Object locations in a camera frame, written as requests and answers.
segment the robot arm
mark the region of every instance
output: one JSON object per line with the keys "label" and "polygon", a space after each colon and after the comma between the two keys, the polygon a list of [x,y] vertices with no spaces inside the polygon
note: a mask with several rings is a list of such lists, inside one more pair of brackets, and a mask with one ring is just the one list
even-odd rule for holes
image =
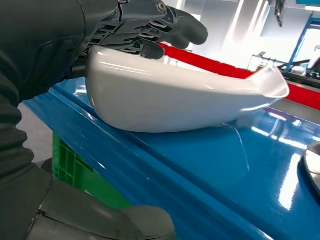
{"label": "robot arm", "polygon": [[[204,43],[203,25],[160,0],[11,0],[0,22],[0,239],[175,238],[163,210],[111,209],[35,166],[23,146],[26,134],[16,128],[17,106],[84,76],[94,45],[158,59],[164,50],[157,42]],[[158,228],[145,228],[152,222]]]}

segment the screw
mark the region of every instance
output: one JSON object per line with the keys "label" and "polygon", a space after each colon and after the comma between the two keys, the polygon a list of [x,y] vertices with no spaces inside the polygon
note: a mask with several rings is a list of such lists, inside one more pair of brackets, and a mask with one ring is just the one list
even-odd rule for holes
{"label": "screw", "polygon": [[156,3],[156,8],[162,14],[167,12],[167,6],[161,0]]}

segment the blue conveyor belt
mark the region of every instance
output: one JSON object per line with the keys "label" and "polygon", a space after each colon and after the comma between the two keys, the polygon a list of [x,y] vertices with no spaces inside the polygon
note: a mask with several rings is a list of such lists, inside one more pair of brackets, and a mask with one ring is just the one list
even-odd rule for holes
{"label": "blue conveyor belt", "polygon": [[181,240],[320,239],[300,169],[320,126],[267,108],[220,127],[131,133],[91,108],[84,78],[26,103],[135,205],[170,213]]}

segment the green plastic crate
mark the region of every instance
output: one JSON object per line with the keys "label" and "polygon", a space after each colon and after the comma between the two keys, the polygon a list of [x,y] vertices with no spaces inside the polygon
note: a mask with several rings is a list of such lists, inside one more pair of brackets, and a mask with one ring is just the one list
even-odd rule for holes
{"label": "green plastic crate", "polygon": [[85,163],[57,135],[53,136],[53,175],[112,208],[131,206],[125,197]]}

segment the red barrier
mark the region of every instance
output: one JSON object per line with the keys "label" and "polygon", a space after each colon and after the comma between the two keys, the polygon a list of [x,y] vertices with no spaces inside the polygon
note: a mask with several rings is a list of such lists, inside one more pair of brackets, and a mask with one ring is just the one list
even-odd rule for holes
{"label": "red barrier", "polygon": [[[214,74],[238,79],[246,79],[254,74],[253,72],[246,69],[236,68],[234,66],[211,60],[209,58],[199,56],[185,50],[180,50],[162,43],[161,45],[165,49],[166,56],[173,59],[177,59],[186,64],[190,64],[195,67],[207,70]],[[320,110],[320,102],[317,101],[320,100],[320,92],[312,91],[292,84],[289,84],[289,88],[290,94],[287,97],[287,99]]]}

